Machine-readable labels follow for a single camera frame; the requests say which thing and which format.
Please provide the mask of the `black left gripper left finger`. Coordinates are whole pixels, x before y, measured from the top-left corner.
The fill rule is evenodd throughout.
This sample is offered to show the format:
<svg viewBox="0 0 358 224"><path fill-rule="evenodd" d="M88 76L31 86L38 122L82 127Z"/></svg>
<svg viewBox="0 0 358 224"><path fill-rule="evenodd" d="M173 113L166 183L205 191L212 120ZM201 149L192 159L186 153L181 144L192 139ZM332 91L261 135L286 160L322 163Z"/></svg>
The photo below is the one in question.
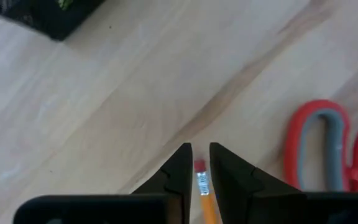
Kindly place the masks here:
<svg viewBox="0 0 358 224"><path fill-rule="evenodd" d="M193 152L182 144L130 194L43 195L23 203L13 224L189 224Z"/></svg>

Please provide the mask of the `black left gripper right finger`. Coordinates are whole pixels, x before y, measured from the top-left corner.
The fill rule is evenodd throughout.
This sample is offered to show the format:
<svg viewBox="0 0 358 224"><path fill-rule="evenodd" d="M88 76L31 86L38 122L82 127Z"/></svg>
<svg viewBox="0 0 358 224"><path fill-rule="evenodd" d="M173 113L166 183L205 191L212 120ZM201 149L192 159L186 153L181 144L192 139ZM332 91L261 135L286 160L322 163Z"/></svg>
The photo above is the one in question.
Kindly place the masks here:
<svg viewBox="0 0 358 224"><path fill-rule="evenodd" d="M224 224L358 224L358 193L302 192L216 142L209 155Z"/></svg>

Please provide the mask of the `yellow pencil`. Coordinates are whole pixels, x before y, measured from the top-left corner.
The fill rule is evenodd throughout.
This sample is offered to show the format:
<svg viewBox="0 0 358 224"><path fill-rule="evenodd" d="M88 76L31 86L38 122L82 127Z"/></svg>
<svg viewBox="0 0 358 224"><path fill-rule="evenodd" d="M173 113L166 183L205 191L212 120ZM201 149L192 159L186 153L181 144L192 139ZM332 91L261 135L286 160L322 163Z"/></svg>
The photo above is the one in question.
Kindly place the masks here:
<svg viewBox="0 0 358 224"><path fill-rule="evenodd" d="M201 206L205 224L219 224L214 208L213 195L209 188L208 170L204 159L197 159L193 163L196 181L200 192Z"/></svg>

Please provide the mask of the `red handled scissors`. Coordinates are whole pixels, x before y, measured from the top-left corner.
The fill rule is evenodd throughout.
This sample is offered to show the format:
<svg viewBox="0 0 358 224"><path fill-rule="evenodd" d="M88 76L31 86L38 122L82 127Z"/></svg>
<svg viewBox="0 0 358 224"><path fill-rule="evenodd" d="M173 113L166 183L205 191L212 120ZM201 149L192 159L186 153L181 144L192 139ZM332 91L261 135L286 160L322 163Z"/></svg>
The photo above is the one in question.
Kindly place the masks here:
<svg viewBox="0 0 358 224"><path fill-rule="evenodd" d="M344 108L330 100L311 100L301 105L292 115L284 141L285 181L304 189L303 166L305 136L318 118L326 121L325 181L326 187L335 192L358 192L358 134L352 148L352 164L347 165L347 137L350 121Z"/></svg>

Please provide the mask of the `black mesh desk organizer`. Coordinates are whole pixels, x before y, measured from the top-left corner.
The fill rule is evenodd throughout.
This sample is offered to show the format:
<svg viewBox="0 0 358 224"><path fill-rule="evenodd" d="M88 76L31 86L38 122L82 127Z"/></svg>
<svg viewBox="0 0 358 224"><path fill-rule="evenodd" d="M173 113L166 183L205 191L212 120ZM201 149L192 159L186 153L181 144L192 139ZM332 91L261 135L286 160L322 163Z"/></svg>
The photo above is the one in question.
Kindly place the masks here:
<svg viewBox="0 0 358 224"><path fill-rule="evenodd" d="M0 0L0 17L64 41L106 0Z"/></svg>

